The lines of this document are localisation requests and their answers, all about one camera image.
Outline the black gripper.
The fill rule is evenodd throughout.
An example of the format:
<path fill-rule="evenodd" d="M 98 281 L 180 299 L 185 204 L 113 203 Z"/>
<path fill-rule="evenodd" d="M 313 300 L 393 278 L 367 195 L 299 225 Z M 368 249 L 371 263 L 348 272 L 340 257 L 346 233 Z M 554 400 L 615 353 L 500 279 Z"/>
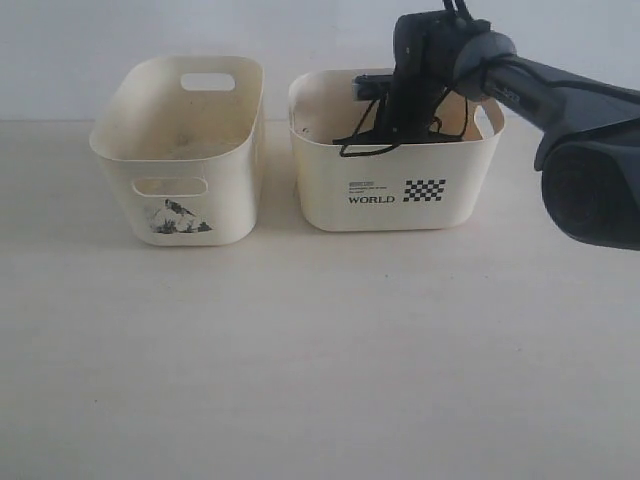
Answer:
<path fill-rule="evenodd" d="M 446 77 L 470 38 L 468 12 L 421 12 L 401 15 L 394 26 L 395 66 L 380 102 L 375 138 L 451 138 L 441 131 L 437 109 L 446 98 Z"/>

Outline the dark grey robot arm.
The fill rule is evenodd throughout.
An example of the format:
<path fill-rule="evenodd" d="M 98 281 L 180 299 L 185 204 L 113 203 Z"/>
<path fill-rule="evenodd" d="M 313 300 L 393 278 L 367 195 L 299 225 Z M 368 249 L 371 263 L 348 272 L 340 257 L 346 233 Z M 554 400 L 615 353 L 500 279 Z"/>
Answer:
<path fill-rule="evenodd" d="M 595 246 L 639 248 L 639 93 L 521 56 L 463 8 L 401 15 L 380 144 L 418 143 L 448 93 L 494 100 L 542 134 L 533 160 L 555 226 Z"/>

